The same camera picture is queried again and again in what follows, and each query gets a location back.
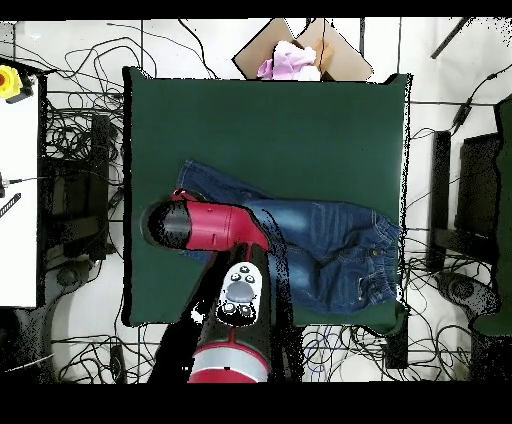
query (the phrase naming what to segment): jeans pocket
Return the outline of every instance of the jeans pocket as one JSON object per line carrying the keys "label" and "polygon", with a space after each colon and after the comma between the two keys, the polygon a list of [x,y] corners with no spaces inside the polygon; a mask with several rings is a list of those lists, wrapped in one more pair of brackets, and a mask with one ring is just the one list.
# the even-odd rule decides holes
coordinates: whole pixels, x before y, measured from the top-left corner
{"label": "jeans pocket", "polygon": [[379,282],[385,281],[384,269],[379,269],[376,272],[361,277],[358,280],[358,300],[359,302],[369,305],[376,304],[382,300],[382,293],[379,289]]}

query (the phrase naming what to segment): white cable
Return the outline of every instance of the white cable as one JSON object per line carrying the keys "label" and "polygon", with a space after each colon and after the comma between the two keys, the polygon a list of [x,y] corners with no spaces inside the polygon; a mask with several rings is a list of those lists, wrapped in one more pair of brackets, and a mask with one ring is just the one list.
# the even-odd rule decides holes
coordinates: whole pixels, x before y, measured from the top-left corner
{"label": "white cable", "polygon": [[5,372],[11,372],[11,371],[16,371],[16,370],[19,370],[19,369],[22,369],[22,368],[30,367],[31,365],[38,364],[39,362],[43,362],[43,361],[51,358],[53,355],[55,355],[55,353],[52,353],[51,355],[45,356],[44,358],[38,359],[37,361],[30,362],[28,364],[21,365],[21,366],[16,367],[16,368],[11,368],[10,370],[6,370]]}

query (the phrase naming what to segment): black stand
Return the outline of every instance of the black stand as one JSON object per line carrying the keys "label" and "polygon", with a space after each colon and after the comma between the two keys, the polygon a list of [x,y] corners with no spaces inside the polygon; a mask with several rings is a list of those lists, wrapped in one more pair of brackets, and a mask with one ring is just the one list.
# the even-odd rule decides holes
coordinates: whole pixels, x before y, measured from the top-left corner
{"label": "black stand", "polygon": [[466,23],[471,18],[462,18],[459,23],[453,28],[453,30],[448,34],[448,36],[444,39],[444,41],[439,45],[439,47],[436,49],[434,53],[432,53],[432,56],[430,56],[432,59],[436,59],[437,56],[441,54],[441,52],[446,48],[448,44],[450,44],[450,41],[453,40],[453,38],[459,33],[459,31],[466,25]]}
{"label": "black stand", "polygon": [[426,254],[426,268],[429,271],[443,269],[447,249],[491,265],[496,263],[498,249],[492,228],[497,175],[493,168],[499,146],[497,134],[474,137],[464,142],[455,219],[457,229],[449,230],[451,136],[448,131],[435,132],[429,218],[431,230]]}

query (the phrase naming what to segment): white table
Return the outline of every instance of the white table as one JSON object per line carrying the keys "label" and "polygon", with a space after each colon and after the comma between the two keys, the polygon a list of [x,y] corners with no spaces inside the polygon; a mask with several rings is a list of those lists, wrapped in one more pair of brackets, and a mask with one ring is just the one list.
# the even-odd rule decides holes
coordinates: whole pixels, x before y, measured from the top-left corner
{"label": "white table", "polygon": [[[37,177],[38,88],[15,104],[0,99],[0,172],[3,179]],[[21,199],[0,218],[0,306],[36,306],[37,180],[10,185],[3,207]]]}

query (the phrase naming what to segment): yellow object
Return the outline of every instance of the yellow object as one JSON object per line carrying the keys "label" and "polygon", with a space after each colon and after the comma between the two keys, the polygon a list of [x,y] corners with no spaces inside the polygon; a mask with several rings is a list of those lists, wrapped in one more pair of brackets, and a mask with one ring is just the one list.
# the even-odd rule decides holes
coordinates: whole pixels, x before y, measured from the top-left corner
{"label": "yellow object", "polygon": [[0,99],[10,99],[20,94],[23,87],[18,71],[9,66],[0,65]]}

